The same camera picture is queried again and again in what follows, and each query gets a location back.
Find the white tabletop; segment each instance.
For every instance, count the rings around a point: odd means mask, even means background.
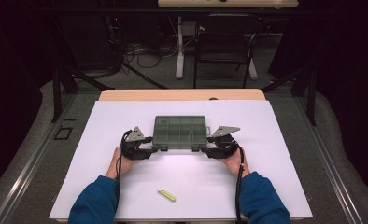
[[[123,133],[139,126],[152,136],[157,115],[204,115],[211,132],[220,125],[240,127],[233,137],[245,149],[249,169],[272,181],[291,218],[312,217],[270,103],[218,100],[96,102],[50,218],[67,219],[82,190],[106,173]],[[202,152],[157,152],[122,177],[116,219],[234,220],[235,181],[221,162]],[[177,200],[169,201],[159,189]]]
[[[160,7],[297,7],[297,0],[159,0]]]

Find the blue jacket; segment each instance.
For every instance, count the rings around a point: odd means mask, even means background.
[[[68,223],[111,223],[116,213],[116,187],[115,180],[100,175],[79,194]],[[249,224],[290,223],[290,213],[271,181],[257,172],[242,179],[239,206],[242,214],[249,218]]]

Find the chair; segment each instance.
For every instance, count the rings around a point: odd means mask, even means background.
[[[246,65],[242,88],[246,87],[248,68],[261,20],[249,14],[212,13],[195,25],[195,62],[193,87],[196,89],[198,63]]]

